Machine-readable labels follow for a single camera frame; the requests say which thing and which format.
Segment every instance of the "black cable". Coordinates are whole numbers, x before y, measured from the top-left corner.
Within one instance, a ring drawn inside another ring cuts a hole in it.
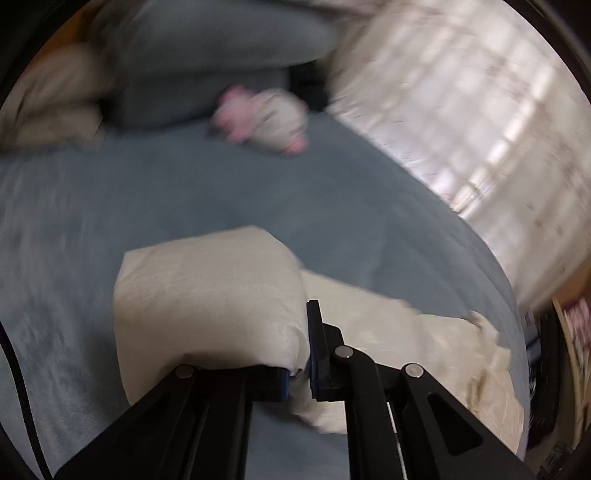
[[[25,421],[25,428],[27,429],[27,435],[29,436],[29,442],[31,442],[31,449],[37,460],[37,465],[43,476],[44,480],[52,480],[51,472],[47,466],[43,450],[41,450],[41,444],[39,443],[39,437],[37,437],[37,430],[35,429],[35,421],[33,420],[33,413],[31,412],[31,405],[29,403],[29,397],[27,395],[27,388],[25,386],[25,379],[22,377],[21,367],[18,365],[17,355],[10,343],[8,334],[0,322],[0,347],[4,351],[4,355],[8,360],[8,366],[14,384],[17,388],[18,402],[21,405],[22,418]]]

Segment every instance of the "pink and white plush toy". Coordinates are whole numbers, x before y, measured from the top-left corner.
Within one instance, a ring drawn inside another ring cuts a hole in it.
[[[251,141],[288,155],[307,146],[308,108],[295,95],[281,89],[255,93],[241,85],[226,90],[219,99],[212,124],[233,143]]]

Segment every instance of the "bed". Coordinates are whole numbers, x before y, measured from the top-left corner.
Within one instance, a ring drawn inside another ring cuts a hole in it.
[[[0,319],[15,343],[55,472],[128,407],[111,297],[125,251],[258,225],[317,273],[424,313],[485,315],[512,351],[529,415],[528,366],[511,286],[482,240],[426,187],[327,114],[310,148],[280,157],[212,138],[207,121],[108,131],[97,148],[0,157]],[[0,421],[37,472],[8,366]],[[519,450],[525,452],[524,432]],[[347,478],[346,438],[283,406],[257,406],[246,477]]]

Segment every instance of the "curtain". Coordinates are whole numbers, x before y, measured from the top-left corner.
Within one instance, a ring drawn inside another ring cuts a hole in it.
[[[502,0],[391,0],[349,19],[331,112],[485,240],[520,306],[591,252],[591,106]]]

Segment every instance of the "gray pillow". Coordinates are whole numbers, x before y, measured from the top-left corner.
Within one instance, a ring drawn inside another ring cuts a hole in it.
[[[116,98],[112,120],[120,127],[152,128],[210,115],[220,94],[235,83],[256,92],[268,88],[286,89],[288,72],[277,69],[204,73],[132,83]]]
[[[259,0],[111,0],[92,31],[126,82],[283,68],[327,54],[338,36],[319,11]]]

